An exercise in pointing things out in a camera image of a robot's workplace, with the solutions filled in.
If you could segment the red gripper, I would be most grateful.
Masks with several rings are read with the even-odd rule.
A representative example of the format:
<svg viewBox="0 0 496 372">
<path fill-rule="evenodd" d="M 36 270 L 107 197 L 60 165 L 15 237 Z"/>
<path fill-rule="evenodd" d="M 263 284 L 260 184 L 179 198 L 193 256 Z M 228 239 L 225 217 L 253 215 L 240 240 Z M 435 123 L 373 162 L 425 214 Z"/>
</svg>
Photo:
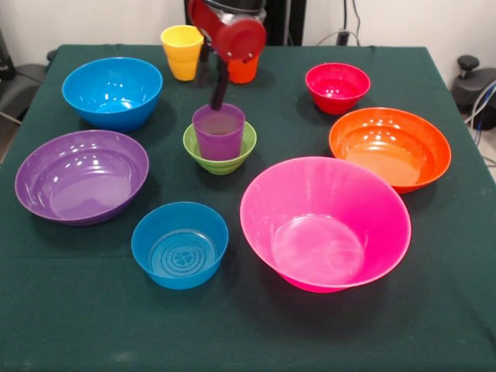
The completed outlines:
<svg viewBox="0 0 496 372">
<path fill-rule="evenodd" d="M 210 108 L 222 108 L 229 84 L 226 62 L 251 60 L 263 50 L 267 32 L 264 20 L 267 15 L 265 1 L 190 1 L 188 15 L 204 36 L 199 54 L 199 86 L 208 83 L 211 50 L 222 58 L 217 62 L 218 79 L 213 91 Z"/>
</svg>

